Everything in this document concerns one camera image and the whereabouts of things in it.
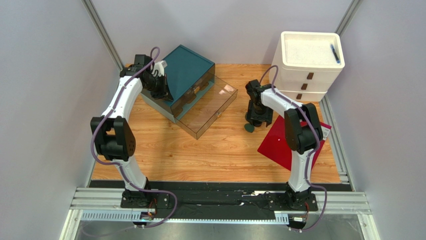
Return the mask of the green round compact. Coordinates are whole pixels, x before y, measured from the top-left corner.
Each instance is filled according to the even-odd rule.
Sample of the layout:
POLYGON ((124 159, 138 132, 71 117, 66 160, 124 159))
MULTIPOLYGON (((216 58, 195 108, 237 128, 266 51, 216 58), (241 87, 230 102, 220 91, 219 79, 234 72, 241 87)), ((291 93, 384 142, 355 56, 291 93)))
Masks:
POLYGON ((255 126, 250 123, 246 123, 244 125, 244 129, 249 133, 253 133, 255 131, 255 126))

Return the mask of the clear drawer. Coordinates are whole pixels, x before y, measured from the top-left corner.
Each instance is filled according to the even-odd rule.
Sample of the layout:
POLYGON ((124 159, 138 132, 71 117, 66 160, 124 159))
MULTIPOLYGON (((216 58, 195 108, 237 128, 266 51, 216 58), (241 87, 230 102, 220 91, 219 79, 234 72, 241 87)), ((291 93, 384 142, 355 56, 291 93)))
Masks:
POLYGON ((199 87, 193 101, 183 106, 175 123, 198 140, 236 99, 238 89, 216 75, 199 87))
POLYGON ((216 65, 179 67, 167 75, 173 96, 170 106, 173 116, 181 119, 215 83, 216 65))

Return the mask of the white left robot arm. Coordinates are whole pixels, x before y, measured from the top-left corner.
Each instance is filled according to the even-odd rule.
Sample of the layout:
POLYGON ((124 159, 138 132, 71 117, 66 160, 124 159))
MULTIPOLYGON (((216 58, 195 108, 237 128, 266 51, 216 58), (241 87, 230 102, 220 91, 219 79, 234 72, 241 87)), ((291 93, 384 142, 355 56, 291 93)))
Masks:
POLYGON ((148 178, 136 161, 136 138, 128 123, 142 89, 139 78, 130 75, 120 77, 118 88, 106 110, 90 121, 90 151, 96 162, 114 166, 118 170, 124 180, 123 197, 126 200, 150 203, 157 191, 151 189, 148 178))

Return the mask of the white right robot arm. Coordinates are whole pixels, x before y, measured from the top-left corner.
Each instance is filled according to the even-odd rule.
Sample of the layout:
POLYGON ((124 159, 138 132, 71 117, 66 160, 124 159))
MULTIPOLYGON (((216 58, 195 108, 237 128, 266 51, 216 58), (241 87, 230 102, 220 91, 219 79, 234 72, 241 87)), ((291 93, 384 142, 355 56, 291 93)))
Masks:
POLYGON ((280 114, 284 119, 285 141, 292 157, 286 193, 294 202, 307 197, 312 191, 311 159, 323 139, 316 107, 312 103, 292 100, 271 84, 261 85, 257 79, 249 81, 245 89, 249 96, 245 130, 252 133, 263 123, 270 125, 273 113, 280 114))

